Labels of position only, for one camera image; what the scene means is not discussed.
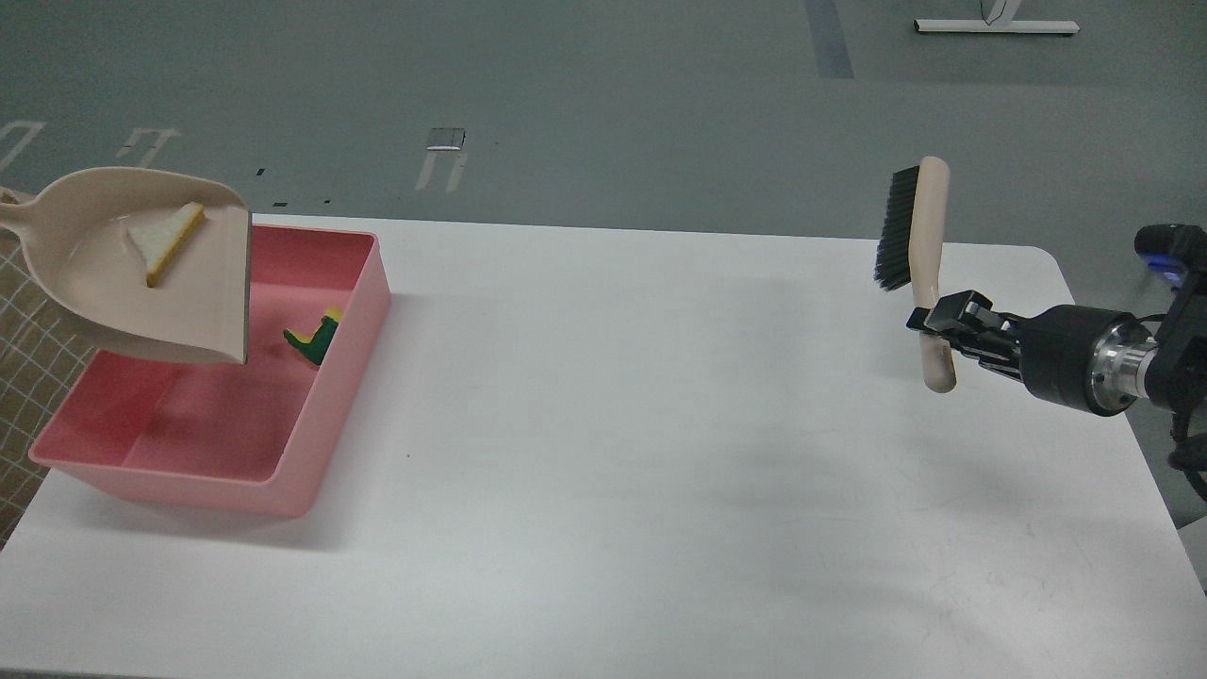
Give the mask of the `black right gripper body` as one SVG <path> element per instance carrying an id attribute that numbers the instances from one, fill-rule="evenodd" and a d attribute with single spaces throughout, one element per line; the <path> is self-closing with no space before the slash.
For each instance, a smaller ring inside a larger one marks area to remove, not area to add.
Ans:
<path id="1" fill-rule="evenodd" d="M 1132 314 L 1053 306 L 1018 323 L 1020 374 L 1040 400 L 1112 417 L 1147 399 L 1155 338 Z"/>

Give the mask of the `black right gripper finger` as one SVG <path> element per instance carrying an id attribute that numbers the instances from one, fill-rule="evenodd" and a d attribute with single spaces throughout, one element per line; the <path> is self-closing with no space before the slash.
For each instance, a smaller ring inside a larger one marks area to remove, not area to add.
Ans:
<path id="1" fill-rule="evenodd" d="M 1011 335 L 951 335 L 944 336 L 950 349 L 989 373 L 1003 375 L 1022 382 L 1021 347 L 1018 336 Z"/>
<path id="2" fill-rule="evenodd" d="M 910 330 L 945 340 L 1020 340 L 1020 317 L 1001 312 L 975 289 L 943 295 L 934 306 L 915 306 Z"/>

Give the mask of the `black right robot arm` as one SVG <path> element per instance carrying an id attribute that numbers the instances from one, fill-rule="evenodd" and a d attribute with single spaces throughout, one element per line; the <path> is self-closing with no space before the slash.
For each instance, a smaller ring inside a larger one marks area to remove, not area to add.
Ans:
<path id="1" fill-rule="evenodd" d="M 1144 226 L 1133 248 L 1173 291 L 1164 314 L 1059 305 L 1025 318 L 996 312 L 987 297 L 966 289 L 915 306 L 908 326 L 1046 403 L 1100 417 L 1137 400 L 1162 408 L 1171 414 L 1174 444 L 1168 464 L 1205 494 L 1205 434 L 1190 431 L 1205 405 L 1205 232 L 1193 224 Z"/>

